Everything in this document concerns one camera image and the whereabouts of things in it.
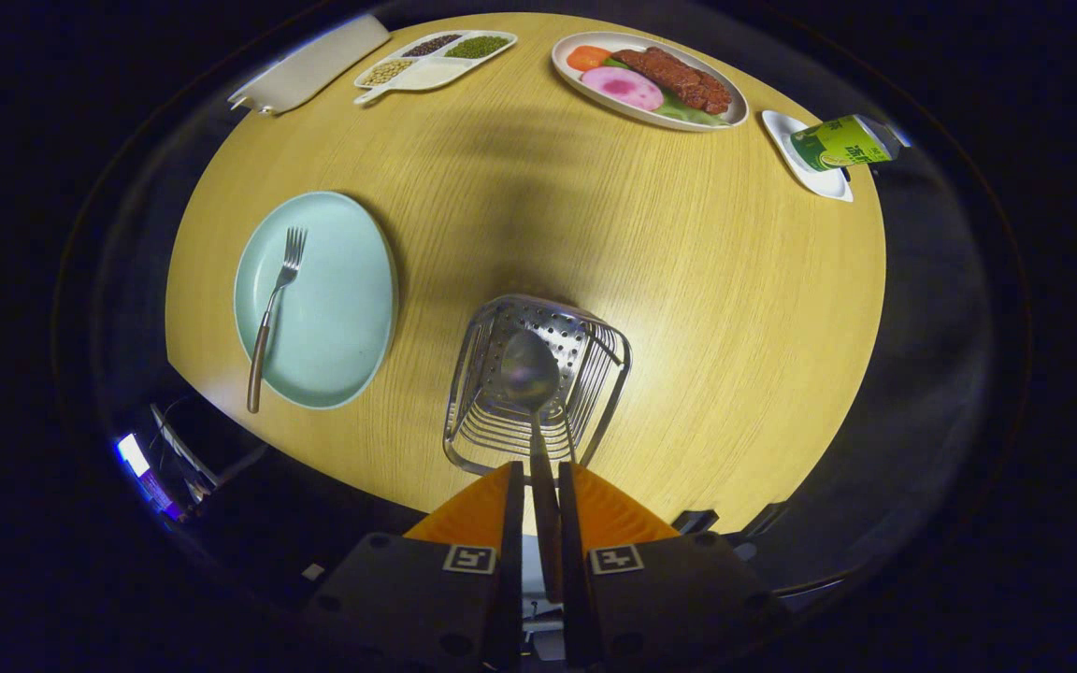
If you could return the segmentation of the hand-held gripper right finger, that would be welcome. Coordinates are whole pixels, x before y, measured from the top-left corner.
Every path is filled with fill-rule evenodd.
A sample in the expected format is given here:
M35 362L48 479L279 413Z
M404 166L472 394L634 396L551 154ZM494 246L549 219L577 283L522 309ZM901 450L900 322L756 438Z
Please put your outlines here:
M606 479L559 467L567 660L721 669L789 630L791 609L719 534L681 534Z

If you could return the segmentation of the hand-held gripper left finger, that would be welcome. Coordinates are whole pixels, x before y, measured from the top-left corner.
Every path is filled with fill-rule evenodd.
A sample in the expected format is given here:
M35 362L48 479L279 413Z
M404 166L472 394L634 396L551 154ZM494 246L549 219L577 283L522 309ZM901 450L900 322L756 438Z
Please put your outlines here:
M523 640L524 468L508 463L398 536L367 534L310 597L337 672L501 672Z

